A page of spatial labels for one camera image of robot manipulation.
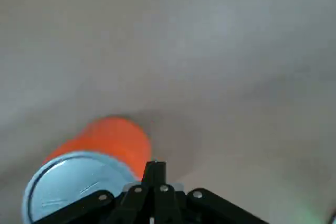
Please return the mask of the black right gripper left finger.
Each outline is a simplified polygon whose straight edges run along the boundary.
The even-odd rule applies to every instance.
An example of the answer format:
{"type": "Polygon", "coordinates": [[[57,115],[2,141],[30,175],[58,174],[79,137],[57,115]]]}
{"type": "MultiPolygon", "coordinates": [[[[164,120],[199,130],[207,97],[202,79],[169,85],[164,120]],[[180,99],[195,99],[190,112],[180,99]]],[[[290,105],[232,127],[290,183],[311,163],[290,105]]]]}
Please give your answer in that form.
{"type": "Polygon", "coordinates": [[[155,161],[148,162],[141,183],[115,197],[99,190],[43,217],[39,223],[135,223],[145,204],[155,161]]]}

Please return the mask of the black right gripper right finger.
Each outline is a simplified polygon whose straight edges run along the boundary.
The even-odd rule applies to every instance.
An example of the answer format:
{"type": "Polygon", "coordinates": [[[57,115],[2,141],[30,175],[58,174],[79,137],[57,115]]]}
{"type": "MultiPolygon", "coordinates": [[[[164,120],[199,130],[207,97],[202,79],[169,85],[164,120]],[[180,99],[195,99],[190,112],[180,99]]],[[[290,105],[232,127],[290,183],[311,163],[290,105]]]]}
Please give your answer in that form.
{"type": "Polygon", "coordinates": [[[157,223],[266,223],[205,188],[174,189],[166,183],[165,162],[154,162],[154,184],[157,223]]]}

